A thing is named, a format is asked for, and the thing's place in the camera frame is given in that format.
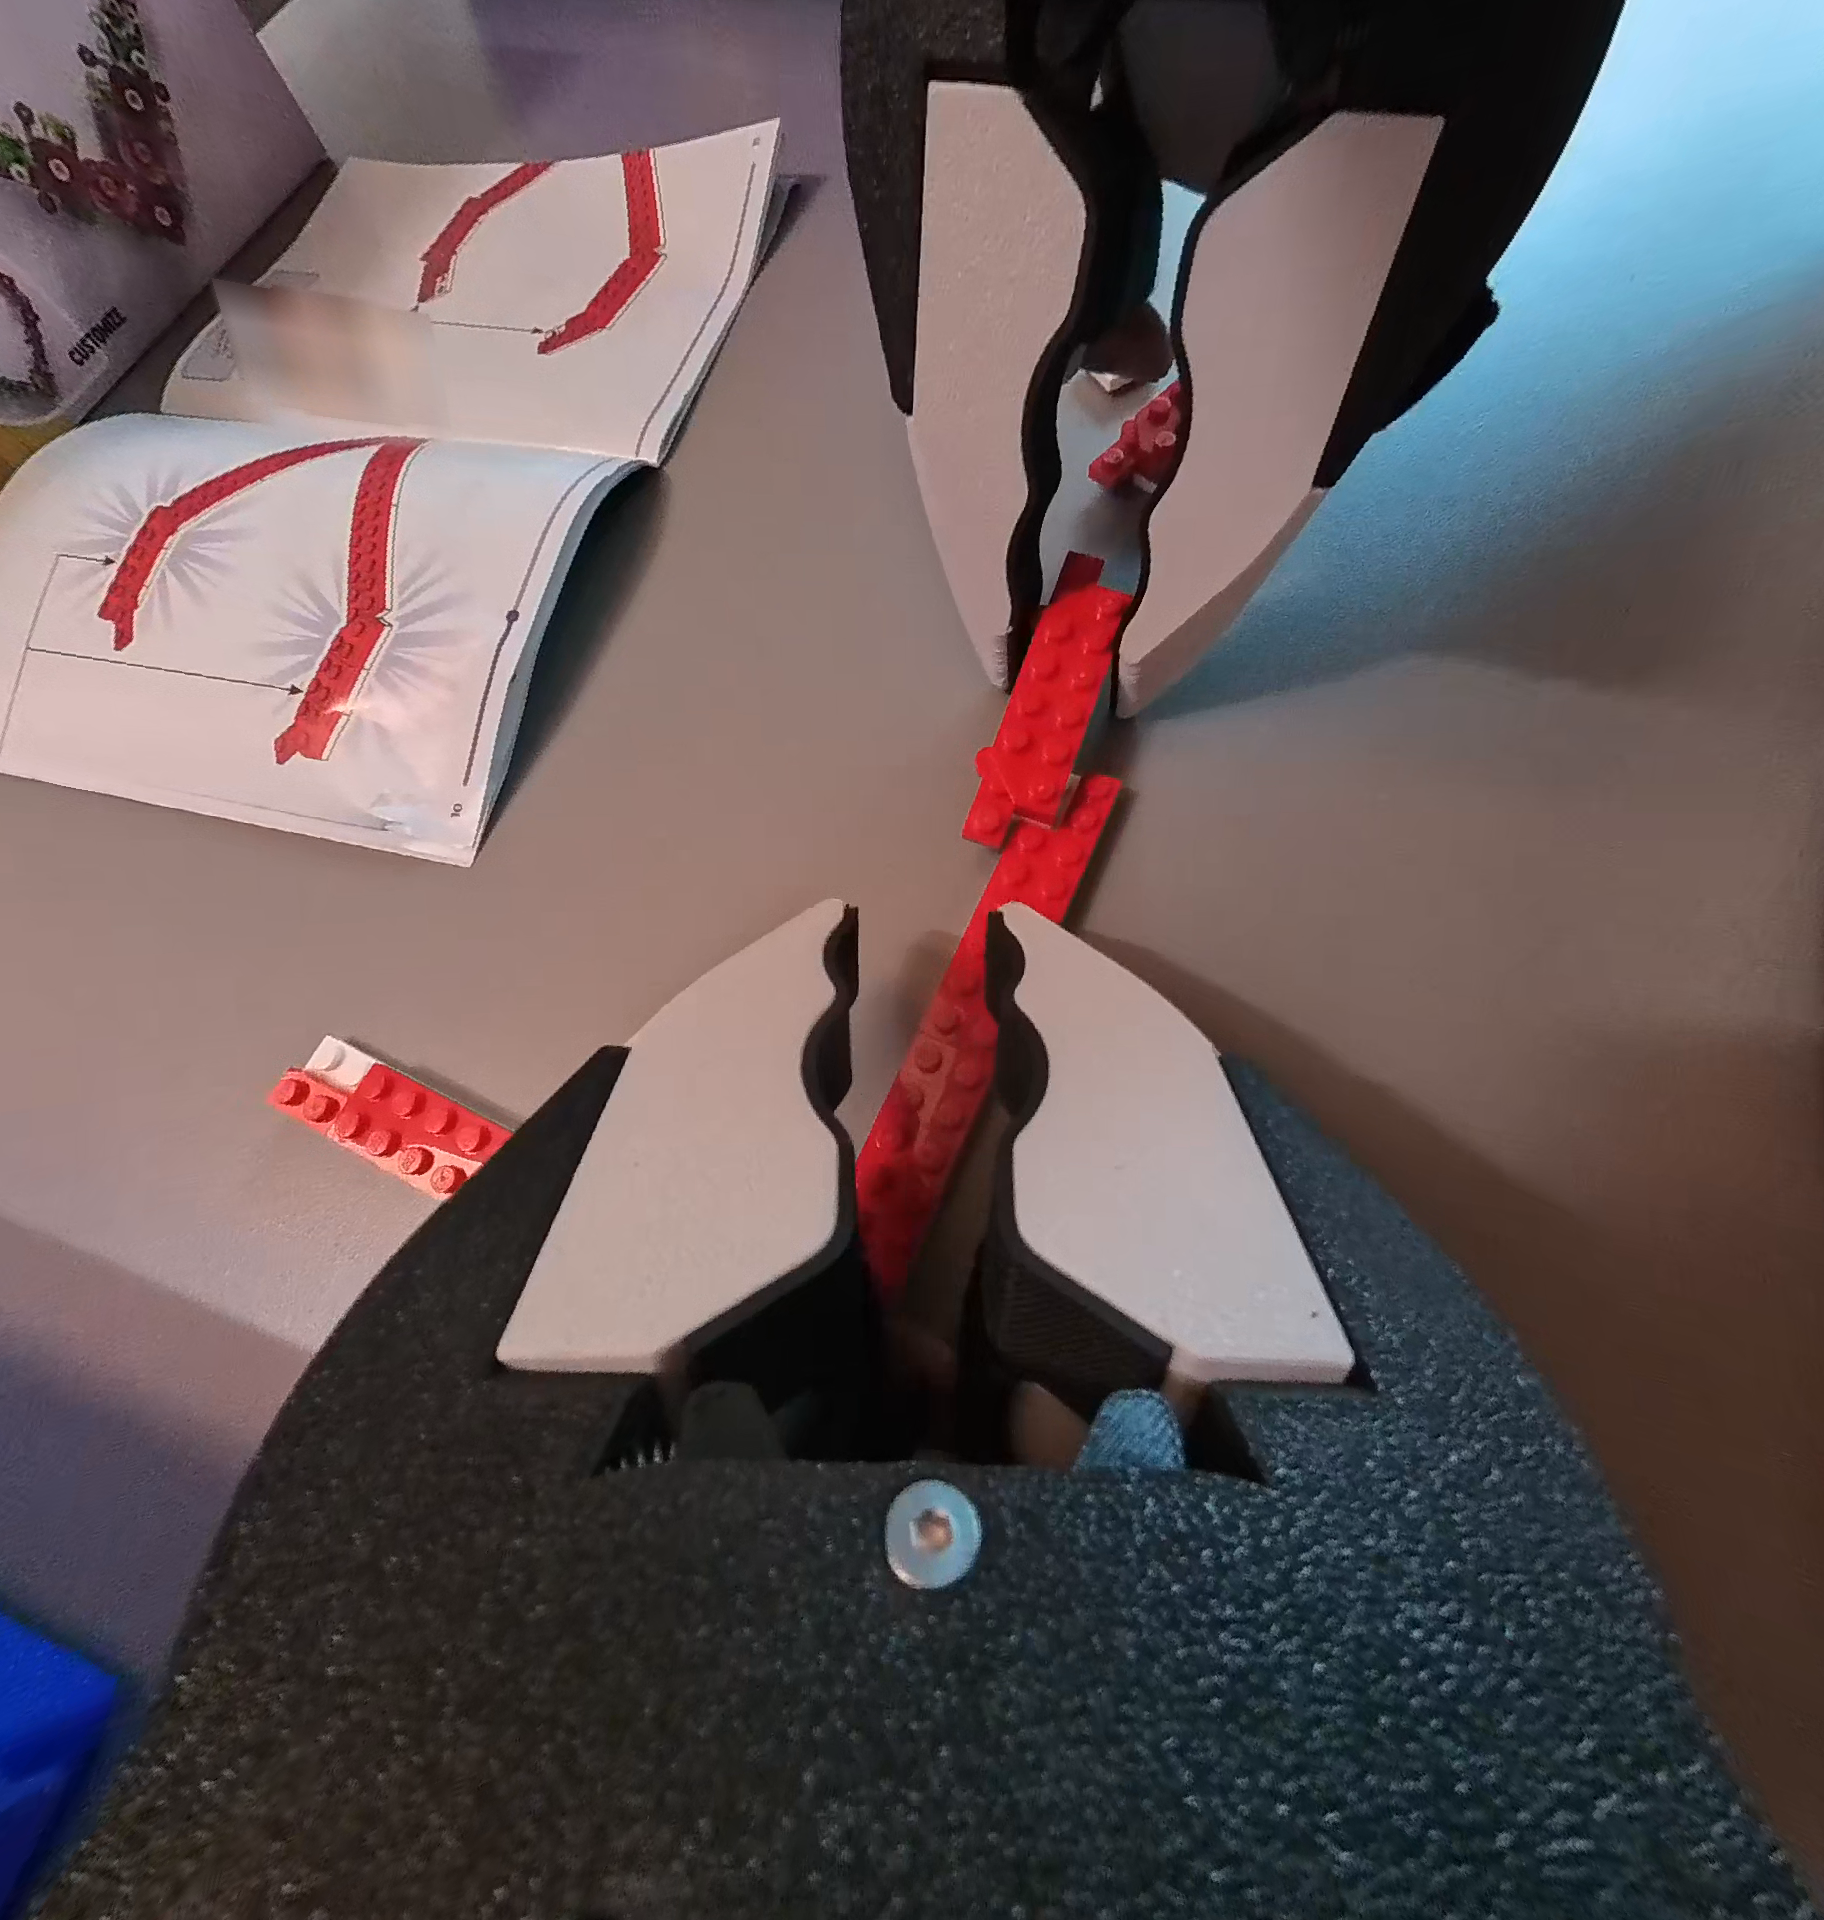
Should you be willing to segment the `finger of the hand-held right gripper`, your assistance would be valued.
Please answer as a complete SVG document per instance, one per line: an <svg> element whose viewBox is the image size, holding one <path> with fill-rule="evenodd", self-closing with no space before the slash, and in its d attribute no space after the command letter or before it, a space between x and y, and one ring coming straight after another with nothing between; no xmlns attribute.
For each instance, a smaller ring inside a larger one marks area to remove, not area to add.
<svg viewBox="0 0 1824 1920"><path fill-rule="evenodd" d="M1182 273L1185 448L1147 521L1118 715L1189 673L1326 493L1317 479L1444 122L1340 111L1229 186Z"/></svg>
<svg viewBox="0 0 1824 1920"><path fill-rule="evenodd" d="M1087 199L1021 92L926 89L909 447L949 595L989 679L1014 673L1009 554L1033 493L1027 400L1077 296Z"/></svg>

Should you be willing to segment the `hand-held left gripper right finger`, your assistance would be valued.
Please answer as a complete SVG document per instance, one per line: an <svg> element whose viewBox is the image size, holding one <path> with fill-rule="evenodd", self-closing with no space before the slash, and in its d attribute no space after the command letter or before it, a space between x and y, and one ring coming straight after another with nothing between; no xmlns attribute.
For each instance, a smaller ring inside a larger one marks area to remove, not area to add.
<svg viewBox="0 0 1824 1920"><path fill-rule="evenodd" d="M1335 1384L1354 1349L1212 1042L1042 914L985 926L996 1360L1049 1388Z"/></svg>

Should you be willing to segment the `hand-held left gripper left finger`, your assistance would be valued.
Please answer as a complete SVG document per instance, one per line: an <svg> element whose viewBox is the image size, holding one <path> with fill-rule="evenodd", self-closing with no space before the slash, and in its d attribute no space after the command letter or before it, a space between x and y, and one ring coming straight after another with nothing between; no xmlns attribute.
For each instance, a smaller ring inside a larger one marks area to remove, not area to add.
<svg viewBox="0 0 1824 1920"><path fill-rule="evenodd" d="M528 1373L871 1380L855 1242L855 908L820 901L632 1037L497 1361Z"/></svg>

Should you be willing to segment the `short red brick assembly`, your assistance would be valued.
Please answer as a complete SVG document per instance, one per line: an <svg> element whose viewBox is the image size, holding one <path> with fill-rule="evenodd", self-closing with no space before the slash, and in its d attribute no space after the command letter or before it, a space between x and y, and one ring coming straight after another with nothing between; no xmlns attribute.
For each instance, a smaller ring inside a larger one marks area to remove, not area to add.
<svg viewBox="0 0 1824 1920"><path fill-rule="evenodd" d="M976 756L980 788L963 826L964 841L1000 850L1017 823L1054 826L1064 817L1077 758L1110 696L1117 630L1131 603L1099 575L1097 557L1080 552L1066 557L996 736Z"/></svg>

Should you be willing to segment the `long red brick strip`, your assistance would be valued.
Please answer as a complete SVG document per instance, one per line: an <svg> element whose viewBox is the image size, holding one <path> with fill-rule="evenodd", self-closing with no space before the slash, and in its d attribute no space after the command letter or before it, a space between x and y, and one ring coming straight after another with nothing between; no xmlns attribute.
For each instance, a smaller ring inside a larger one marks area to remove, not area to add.
<svg viewBox="0 0 1824 1920"><path fill-rule="evenodd" d="M999 1031L985 1010L989 919L1024 904L1066 921L1118 791L1115 779L1085 777L1059 826L1011 827L857 1153L857 1230L888 1309L904 1295L990 1091Z"/></svg>

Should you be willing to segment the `grey desk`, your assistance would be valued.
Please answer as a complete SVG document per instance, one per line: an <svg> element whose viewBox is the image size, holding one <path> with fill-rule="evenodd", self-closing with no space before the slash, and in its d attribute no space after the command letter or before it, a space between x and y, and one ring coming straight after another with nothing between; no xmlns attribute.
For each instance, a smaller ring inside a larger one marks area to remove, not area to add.
<svg viewBox="0 0 1824 1920"><path fill-rule="evenodd" d="M977 896L1000 703L926 539L835 4L286 4L336 156L783 119L793 201L610 499L469 871L0 779L0 1600L157 1668L425 1215L272 1116L323 1034L509 1116L799 906L854 1123ZM1824 4L1628 4L1501 319L1109 739L1085 898L1516 1325L1824 1905Z"/></svg>

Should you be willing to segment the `open instruction booklet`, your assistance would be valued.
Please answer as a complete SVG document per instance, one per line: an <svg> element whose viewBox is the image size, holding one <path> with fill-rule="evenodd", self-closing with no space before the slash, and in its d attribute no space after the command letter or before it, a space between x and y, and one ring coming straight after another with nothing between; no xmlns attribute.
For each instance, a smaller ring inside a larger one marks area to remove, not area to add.
<svg viewBox="0 0 1824 1920"><path fill-rule="evenodd" d="M348 161L160 409L0 499L0 775L467 866L574 554L758 269L780 122Z"/></svg>

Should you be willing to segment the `blue plastic bin with dividers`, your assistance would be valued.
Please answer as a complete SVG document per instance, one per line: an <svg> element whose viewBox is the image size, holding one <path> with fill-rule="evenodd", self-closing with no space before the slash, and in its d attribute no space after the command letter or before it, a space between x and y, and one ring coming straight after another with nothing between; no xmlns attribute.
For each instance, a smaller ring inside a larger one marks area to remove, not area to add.
<svg viewBox="0 0 1824 1920"><path fill-rule="evenodd" d="M70 1817L117 1700L112 1673L0 1611L0 1917Z"/></svg>

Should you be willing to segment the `yellow and white toy box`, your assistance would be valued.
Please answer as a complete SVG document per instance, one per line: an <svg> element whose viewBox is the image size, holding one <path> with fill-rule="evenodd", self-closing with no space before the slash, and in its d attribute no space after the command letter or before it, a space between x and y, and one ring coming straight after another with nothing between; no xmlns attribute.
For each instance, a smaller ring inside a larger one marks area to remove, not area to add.
<svg viewBox="0 0 1824 1920"><path fill-rule="evenodd" d="M323 147L232 2L0 2L0 492Z"/></svg>

